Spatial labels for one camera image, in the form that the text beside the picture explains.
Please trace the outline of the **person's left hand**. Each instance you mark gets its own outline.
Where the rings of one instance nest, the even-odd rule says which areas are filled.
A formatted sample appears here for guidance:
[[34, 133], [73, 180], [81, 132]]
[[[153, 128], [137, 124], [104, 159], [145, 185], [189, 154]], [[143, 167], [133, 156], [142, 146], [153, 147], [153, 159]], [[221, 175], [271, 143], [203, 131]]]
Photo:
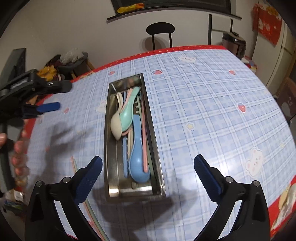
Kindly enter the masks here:
[[1, 192], [14, 189], [15, 178], [29, 174], [26, 151], [29, 140], [24, 129], [28, 120], [1, 121]]

